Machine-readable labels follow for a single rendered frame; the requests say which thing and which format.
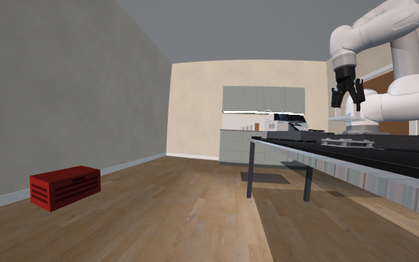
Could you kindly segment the white microplate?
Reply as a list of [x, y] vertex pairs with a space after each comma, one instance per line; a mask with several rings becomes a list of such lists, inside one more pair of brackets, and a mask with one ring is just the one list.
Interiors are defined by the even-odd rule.
[[366, 117], [361, 117], [360, 120], [354, 119], [353, 116], [338, 116], [338, 117], [329, 117], [327, 121], [336, 121], [336, 122], [361, 122], [367, 121]]

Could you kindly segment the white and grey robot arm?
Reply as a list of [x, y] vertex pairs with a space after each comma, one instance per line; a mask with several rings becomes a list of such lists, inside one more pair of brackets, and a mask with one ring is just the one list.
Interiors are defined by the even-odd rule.
[[360, 117], [367, 121], [346, 122], [338, 134], [387, 134], [380, 122], [419, 120], [419, 0], [387, 0], [354, 22], [340, 26], [330, 37], [334, 72], [356, 68], [356, 54], [390, 42], [394, 81], [386, 94], [364, 89]]

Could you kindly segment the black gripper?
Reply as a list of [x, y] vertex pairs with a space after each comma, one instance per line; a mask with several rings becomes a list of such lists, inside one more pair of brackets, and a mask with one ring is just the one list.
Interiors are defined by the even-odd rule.
[[[341, 103], [346, 91], [353, 100], [354, 119], [360, 120], [360, 104], [365, 102], [363, 79], [355, 79], [355, 67], [345, 66], [335, 71], [337, 86], [332, 88], [331, 107], [335, 108], [335, 117], [341, 116]], [[356, 91], [355, 91], [355, 87]]]

